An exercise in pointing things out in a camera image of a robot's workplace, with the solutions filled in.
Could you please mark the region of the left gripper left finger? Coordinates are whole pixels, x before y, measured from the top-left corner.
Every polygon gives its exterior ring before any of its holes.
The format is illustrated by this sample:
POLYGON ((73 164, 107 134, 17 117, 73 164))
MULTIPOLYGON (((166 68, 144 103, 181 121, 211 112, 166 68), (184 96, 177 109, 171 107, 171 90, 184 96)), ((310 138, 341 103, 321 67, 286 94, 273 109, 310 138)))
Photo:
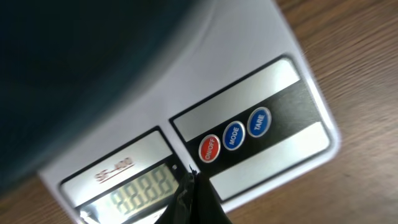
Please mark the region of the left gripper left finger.
POLYGON ((196 170, 190 168, 181 179, 171 202, 155 224, 191 224, 195 197, 196 170))

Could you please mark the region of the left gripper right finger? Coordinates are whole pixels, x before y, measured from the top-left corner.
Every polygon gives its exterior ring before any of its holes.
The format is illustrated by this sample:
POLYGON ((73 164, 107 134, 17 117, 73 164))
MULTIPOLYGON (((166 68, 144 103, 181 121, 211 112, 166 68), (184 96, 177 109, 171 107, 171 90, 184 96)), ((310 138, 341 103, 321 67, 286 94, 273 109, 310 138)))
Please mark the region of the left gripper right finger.
POLYGON ((208 177, 203 173, 195 176, 194 223, 232 224, 218 202, 208 177))

